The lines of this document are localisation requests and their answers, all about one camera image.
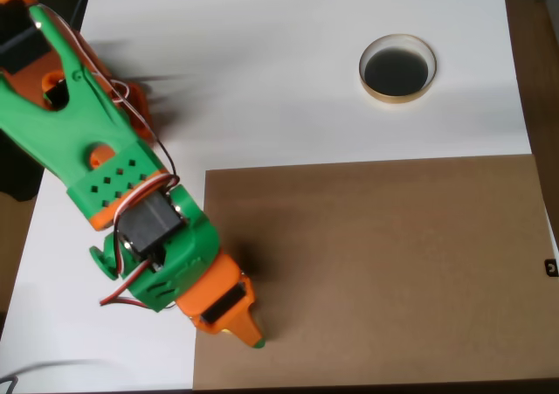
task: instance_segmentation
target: cardboard ring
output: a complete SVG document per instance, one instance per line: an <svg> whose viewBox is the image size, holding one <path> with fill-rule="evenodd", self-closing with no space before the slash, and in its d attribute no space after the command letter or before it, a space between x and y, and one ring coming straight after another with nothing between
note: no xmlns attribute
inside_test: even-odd
<svg viewBox="0 0 559 394"><path fill-rule="evenodd" d="M365 67L369 63L370 59L378 52L389 48L402 48L418 53L425 61L428 68L427 80L420 90L406 95L388 95L379 93L365 82ZM387 36L382 36L367 46L359 59L359 77L361 78L363 88L365 88L367 93L375 97L377 100L385 103L407 103L408 101L421 97L431 87L436 74L437 57L435 56L435 52L424 42L424 40L416 36L412 36L411 34L389 34Z"/></svg>

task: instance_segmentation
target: robotic arm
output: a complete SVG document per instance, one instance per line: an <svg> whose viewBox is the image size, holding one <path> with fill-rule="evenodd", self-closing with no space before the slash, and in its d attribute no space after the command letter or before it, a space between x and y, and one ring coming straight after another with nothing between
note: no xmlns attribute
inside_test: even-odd
<svg viewBox="0 0 559 394"><path fill-rule="evenodd" d="M169 171L149 146L160 142L141 89L112 79L36 0L0 0L0 29L0 128L64 183L95 230L114 228L103 250L90 249L109 279L122 278L101 306L159 312L175 302L202 331L229 330L263 347L252 283L178 184L172 160ZM121 297L125 290L134 298Z"/></svg>

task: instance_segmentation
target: circular hole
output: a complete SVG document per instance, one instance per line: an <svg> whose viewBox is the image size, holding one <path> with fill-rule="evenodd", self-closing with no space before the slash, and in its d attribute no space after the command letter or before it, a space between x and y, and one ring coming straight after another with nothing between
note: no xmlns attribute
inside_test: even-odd
<svg viewBox="0 0 559 394"><path fill-rule="evenodd" d="M391 34L371 43L359 62L363 86L373 97L403 103L423 95L437 71L432 49L420 38Z"/></svg>

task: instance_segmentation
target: brown cardboard sheet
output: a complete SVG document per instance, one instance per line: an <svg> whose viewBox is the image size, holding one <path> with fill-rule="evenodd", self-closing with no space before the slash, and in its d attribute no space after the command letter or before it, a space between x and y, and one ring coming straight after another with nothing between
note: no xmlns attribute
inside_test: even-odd
<svg viewBox="0 0 559 394"><path fill-rule="evenodd" d="M532 156L209 171L267 336L198 332L194 388L559 377Z"/></svg>

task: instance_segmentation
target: white table surface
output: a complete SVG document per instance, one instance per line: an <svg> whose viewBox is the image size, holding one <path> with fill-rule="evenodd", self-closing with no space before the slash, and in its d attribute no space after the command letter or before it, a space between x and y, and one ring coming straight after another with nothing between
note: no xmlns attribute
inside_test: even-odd
<svg viewBox="0 0 559 394"><path fill-rule="evenodd" d="M89 0L82 31L115 74L160 77L153 112L200 204L208 169L530 153L504 0ZM357 66L398 32L431 45L438 73L421 99L388 106ZM179 310L99 308L114 282L87 249L102 238L45 173L0 375L90 362L25 374L16 392L192 386L195 331Z"/></svg>

